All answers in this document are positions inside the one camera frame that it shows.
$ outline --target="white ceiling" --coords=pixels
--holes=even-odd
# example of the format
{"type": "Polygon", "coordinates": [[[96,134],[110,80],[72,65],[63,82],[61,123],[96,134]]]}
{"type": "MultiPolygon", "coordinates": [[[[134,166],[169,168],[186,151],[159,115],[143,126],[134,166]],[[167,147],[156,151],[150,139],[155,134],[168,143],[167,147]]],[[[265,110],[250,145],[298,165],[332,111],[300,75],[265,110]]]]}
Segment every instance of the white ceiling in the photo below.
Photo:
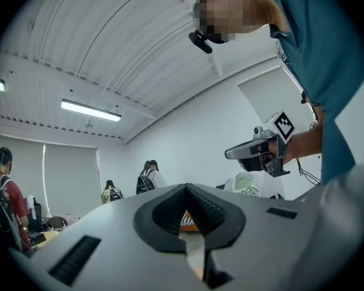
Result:
{"type": "Polygon", "coordinates": [[[188,38],[194,1],[29,0],[0,42],[0,117],[127,142],[204,89],[275,56],[268,27],[202,52],[188,38]],[[63,98],[122,119],[69,113],[63,98]]]}

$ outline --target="red shirt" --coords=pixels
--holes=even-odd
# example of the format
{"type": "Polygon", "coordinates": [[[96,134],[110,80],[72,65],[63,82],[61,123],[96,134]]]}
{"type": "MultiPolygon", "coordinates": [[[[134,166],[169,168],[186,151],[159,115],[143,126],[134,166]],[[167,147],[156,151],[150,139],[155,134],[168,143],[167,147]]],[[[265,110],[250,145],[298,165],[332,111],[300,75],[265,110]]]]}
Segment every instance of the red shirt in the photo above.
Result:
{"type": "Polygon", "coordinates": [[[30,239],[25,233],[23,226],[20,225],[19,220],[16,216],[27,216],[30,211],[27,208],[27,204],[24,201],[22,192],[20,191],[19,187],[14,183],[13,181],[8,182],[6,185],[6,192],[9,194],[9,203],[10,203],[10,209],[13,213],[13,215],[16,218],[16,222],[19,226],[19,232],[20,232],[20,238],[23,240],[22,242],[22,249],[23,251],[30,250],[31,243],[30,239]]]}

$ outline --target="white wall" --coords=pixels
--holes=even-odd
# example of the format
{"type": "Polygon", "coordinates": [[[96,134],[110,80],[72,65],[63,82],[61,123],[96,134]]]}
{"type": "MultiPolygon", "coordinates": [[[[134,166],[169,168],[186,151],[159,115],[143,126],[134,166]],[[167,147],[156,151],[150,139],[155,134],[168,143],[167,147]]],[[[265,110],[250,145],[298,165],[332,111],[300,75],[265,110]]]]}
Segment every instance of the white wall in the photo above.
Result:
{"type": "Polygon", "coordinates": [[[112,180],[125,197],[135,194],[135,184],[131,172],[130,156],[119,139],[82,135],[63,130],[28,125],[0,118],[0,134],[27,140],[45,141],[68,146],[97,147],[99,170],[103,187],[112,180]]]}
{"type": "MultiPolygon", "coordinates": [[[[148,159],[158,162],[168,184],[217,186],[241,172],[238,162],[226,159],[224,151],[250,140],[261,120],[238,85],[279,65],[278,59],[270,59],[225,79],[131,140],[127,146],[137,175],[148,159]]],[[[308,159],[301,162],[315,174],[309,166],[318,163],[317,157],[308,159]]],[[[299,177],[296,162],[286,169],[291,174],[281,178],[271,178],[264,172],[253,175],[258,185],[275,186],[286,199],[294,199],[312,187],[299,177]]]]}

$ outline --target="teal shirt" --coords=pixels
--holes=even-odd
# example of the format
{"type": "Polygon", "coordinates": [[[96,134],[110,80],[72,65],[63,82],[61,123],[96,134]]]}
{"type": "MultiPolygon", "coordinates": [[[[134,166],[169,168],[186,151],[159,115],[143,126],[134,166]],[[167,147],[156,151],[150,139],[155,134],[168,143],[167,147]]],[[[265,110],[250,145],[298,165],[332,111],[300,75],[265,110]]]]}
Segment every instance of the teal shirt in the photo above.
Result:
{"type": "Polygon", "coordinates": [[[286,65],[325,115],[322,184],[326,184],[355,164],[334,120],[364,81],[364,43],[335,0],[274,1],[291,32],[283,33],[270,25],[271,37],[280,41],[286,65]]]}

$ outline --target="desk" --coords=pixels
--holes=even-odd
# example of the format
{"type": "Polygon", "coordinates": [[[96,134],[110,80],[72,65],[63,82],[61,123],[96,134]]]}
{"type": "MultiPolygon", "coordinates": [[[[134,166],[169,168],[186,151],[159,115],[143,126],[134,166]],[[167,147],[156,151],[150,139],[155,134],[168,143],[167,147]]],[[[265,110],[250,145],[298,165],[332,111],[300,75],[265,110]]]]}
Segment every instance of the desk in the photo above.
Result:
{"type": "Polygon", "coordinates": [[[59,232],[57,231],[50,231],[50,232],[42,232],[42,234],[45,236],[46,240],[41,242],[40,244],[37,244],[36,247],[38,249],[44,247],[45,245],[47,245],[51,240],[53,240],[55,237],[57,237],[59,235],[59,232]]]}

